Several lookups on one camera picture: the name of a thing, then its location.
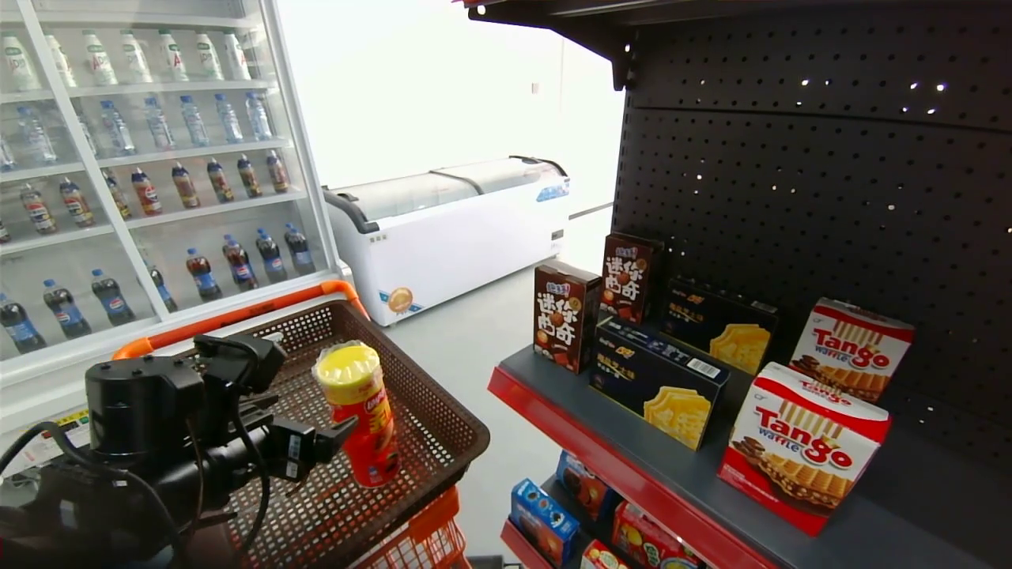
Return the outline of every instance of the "biscuit box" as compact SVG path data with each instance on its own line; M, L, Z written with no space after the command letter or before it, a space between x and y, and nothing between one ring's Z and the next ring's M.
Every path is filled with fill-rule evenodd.
M604 239L604 291L601 311L629 322L643 322L648 295L661 276L664 243L612 233Z
M864 473L890 414L779 363L745 397L719 476L810 536Z
M615 510L611 543L644 567L702 569L706 564L682 540L657 524L640 508L622 502Z
M675 277L668 284L661 330L755 376L777 320L775 307Z
M529 478L513 487L510 521L541 555L561 567L573 555L580 523Z
M534 351L579 374L594 346L601 277L557 260L534 267Z
M790 368L874 403L914 341L914 327L856 306L820 299Z
M602 320L590 385L695 451L731 373L662 338L617 318Z
M564 450L559 457L556 479L580 502L591 519L597 520L602 513L608 513L621 501L617 492L594 476L569 451Z
M629 569L615 554L608 551L608 546L594 540L580 558L580 569Z

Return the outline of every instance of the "red shelf edge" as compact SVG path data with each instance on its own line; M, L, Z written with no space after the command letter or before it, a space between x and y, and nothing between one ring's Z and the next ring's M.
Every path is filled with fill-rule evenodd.
M509 518L506 518L506 522L503 523L503 531L499 537L526 569L554 569L552 564L541 557L541 554L534 549L534 546L530 545Z
M713 565L735 569L776 567L628 459L613 454L605 441L574 422L568 413L516 381L501 367L497 365L492 372L488 390L550 438L579 457L625 499L649 512L665 527L677 529L672 533L685 540ZM526 543L519 532L516 534Z

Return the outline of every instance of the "brown plastic basket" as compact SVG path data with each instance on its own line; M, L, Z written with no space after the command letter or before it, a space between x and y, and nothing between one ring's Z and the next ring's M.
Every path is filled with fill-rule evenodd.
M331 424L331 409L310 371L320 350L349 340L375 349L394 409L401 473L380 488L362 488L341 453L313 469L300 488L272 479L267 516L248 566L348 567L456 484L489 445L488 428L369 322L352 295L244 333L281 332L288 358L271 386L279 396L271 412L318 427ZM239 512L231 523L234 545L249 532L259 501L257 480L233 494L229 509Z

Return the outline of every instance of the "barcode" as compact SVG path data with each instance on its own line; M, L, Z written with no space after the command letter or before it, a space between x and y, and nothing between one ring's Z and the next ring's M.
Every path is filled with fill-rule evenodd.
M715 379L718 376L721 375L720 368L710 365L709 363L706 363L705 361L702 361L700 359L696 359L695 357L689 360L689 368L695 370L696 372L699 372L700 374L706 376L711 380Z
M752 308L758 308L759 310L765 310L766 312L768 312L770 314L774 314L776 312L776 307L775 306L769 306L769 305L763 304L763 303L761 303L759 301L752 301Z

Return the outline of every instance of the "white chest freezer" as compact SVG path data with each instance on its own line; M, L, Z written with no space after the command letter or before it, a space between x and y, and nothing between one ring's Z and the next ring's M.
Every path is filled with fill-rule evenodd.
M338 251L382 326L557 255L569 193L557 164L518 156L324 186Z

